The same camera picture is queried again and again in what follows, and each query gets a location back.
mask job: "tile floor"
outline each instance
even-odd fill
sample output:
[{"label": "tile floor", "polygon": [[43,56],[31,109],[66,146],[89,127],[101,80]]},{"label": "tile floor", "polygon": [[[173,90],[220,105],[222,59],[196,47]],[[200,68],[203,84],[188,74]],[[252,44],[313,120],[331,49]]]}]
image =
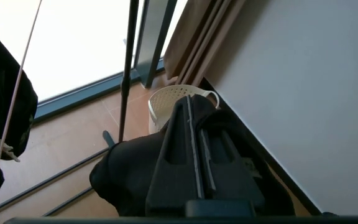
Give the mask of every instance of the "tile floor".
[{"label": "tile floor", "polygon": [[[140,83],[129,94],[124,139],[149,133],[147,100],[159,88],[173,83],[165,75],[158,76],[151,89]],[[5,183],[0,190],[0,203],[55,175],[78,161],[107,147],[102,132],[108,130],[118,140],[121,94],[114,92],[46,123],[34,126],[21,162],[2,161]],[[97,161],[73,171],[44,189],[0,212],[0,223],[12,217],[39,217],[90,186],[88,176]],[[298,202],[297,214],[307,215]],[[115,208],[96,193],[74,203],[58,216],[117,217]]]}]

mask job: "clothes hanger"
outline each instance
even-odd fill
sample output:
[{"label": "clothes hanger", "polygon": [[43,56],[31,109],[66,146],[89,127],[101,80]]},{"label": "clothes hanger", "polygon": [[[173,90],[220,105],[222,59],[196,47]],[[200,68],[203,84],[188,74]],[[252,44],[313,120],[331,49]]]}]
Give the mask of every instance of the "clothes hanger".
[{"label": "clothes hanger", "polygon": [[22,63],[20,64],[19,73],[18,73],[18,75],[17,75],[16,84],[15,84],[15,89],[13,90],[11,105],[9,106],[9,111],[8,111],[8,113],[7,113],[7,118],[6,118],[6,122],[5,122],[5,127],[4,127],[4,131],[3,131],[3,133],[2,133],[2,138],[1,138],[1,143],[0,143],[0,160],[1,160],[2,152],[4,151],[4,146],[6,145],[6,144],[5,144],[6,135],[7,135],[8,129],[9,129],[9,122],[11,121],[13,106],[15,105],[17,90],[19,89],[19,84],[20,84],[20,80],[21,80],[21,76],[22,76],[22,72],[23,72],[23,65],[24,65],[25,57],[26,57],[26,55],[27,55],[27,51],[28,51],[28,49],[29,49],[29,45],[30,45],[32,33],[33,33],[33,31],[34,31],[34,26],[35,26],[35,22],[36,22],[37,17],[38,17],[38,13],[39,13],[39,11],[40,11],[41,3],[42,3],[42,0],[40,0],[40,3],[39,3],[38,8],[37,8],[37,12],[35,13],[35,18],[34,18],[34,21],[33,21],[33,23],[32,23],[32,27],[31,27],[29,39],[27,40],[27,45],[26,45],[25,50],[24,50],[24,55],[23,55]]}]

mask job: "curtain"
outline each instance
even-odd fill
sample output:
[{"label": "curtain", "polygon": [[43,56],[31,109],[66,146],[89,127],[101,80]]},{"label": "curtain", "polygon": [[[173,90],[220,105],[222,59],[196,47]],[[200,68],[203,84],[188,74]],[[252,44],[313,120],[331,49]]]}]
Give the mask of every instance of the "curtain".
[{"label": "curtain", "polygon": [[198,86],[246,0],[188,0],[163,57],[168,79]]}]

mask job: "perforated basket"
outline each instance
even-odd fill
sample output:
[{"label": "perforated basket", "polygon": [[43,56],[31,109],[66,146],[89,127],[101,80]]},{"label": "perforated basket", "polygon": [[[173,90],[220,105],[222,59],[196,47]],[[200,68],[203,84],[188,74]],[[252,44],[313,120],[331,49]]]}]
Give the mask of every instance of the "perforated basket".
[{"label": "perforated basket", "polygon": [[149,99],[149,133],[156,133],[171,117],[173,106],[180,98],[194,94],[207,97],[213,94],[216,107],[219,106],[219,96],[213,91],[206,91],[191,85],[172,85],[156,91]]}]

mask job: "white wall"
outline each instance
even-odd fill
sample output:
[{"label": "white wall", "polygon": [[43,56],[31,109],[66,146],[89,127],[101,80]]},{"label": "white wall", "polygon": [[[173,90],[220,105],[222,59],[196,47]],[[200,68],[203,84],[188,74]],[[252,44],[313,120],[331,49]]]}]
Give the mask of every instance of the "white wall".
[{"label": "white wall", "polygon": [[218,55],[207,79],[294,181],[358,214],[358,1],[247,1]]}]

